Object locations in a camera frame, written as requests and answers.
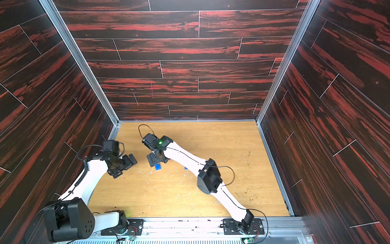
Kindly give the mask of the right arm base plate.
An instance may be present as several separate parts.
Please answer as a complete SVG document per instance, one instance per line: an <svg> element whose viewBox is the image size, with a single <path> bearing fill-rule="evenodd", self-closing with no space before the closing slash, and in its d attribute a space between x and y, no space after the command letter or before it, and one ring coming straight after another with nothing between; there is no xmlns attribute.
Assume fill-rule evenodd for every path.
<svg viewBox="0 0 390 244"><path fill-rule="evenodd" d="M264 235L264 225L260 218L255 218L250 224L244 221L238 222L232 218L222 220L219 226L223 229L225 235Z"/></svg>

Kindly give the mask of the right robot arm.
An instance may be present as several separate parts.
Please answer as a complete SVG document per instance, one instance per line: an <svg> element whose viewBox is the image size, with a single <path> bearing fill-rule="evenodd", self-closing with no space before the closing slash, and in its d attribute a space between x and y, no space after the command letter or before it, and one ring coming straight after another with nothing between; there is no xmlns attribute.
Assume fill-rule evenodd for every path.
<svg viewBox="0 0 390 244"><path fill-rule="evenodd" d="M254 215L229 192L214 160L199 158L166 136L158 138L148 133L143 137L142 143L152 151L147 156L151 166L173 160L190 170L197 177L198 188L203 193L214 196L225 207L237 222L240 233L249 234Z"/></svg>

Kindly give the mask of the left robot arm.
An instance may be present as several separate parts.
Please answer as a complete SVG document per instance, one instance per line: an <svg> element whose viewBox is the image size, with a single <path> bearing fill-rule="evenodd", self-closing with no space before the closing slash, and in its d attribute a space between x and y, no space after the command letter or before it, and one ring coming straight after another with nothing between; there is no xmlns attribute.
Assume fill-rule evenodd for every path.
<svg viewBox="0 0 390 244"><path fill-rule="evenodd" d="M108 173L118 178L125 170L137 164L133 155L116 156L104 151L84 159L84 171L57 201L43 208L48 239L60 243L88 239L98 232L135 236L124 211L114 210L94 214L88 208L90 198L102 176Z"/></svg>

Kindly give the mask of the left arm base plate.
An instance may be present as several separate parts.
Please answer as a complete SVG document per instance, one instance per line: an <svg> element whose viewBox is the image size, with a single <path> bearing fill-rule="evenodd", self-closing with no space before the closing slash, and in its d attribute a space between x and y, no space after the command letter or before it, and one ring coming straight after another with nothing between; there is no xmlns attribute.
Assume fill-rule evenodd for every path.
<svg viewBox="0 0 390 244"><path fill-rule="evenodd" d="M143 231L144 219L127 219L127 223L101 231L101 236L140 236Z"/></svg>

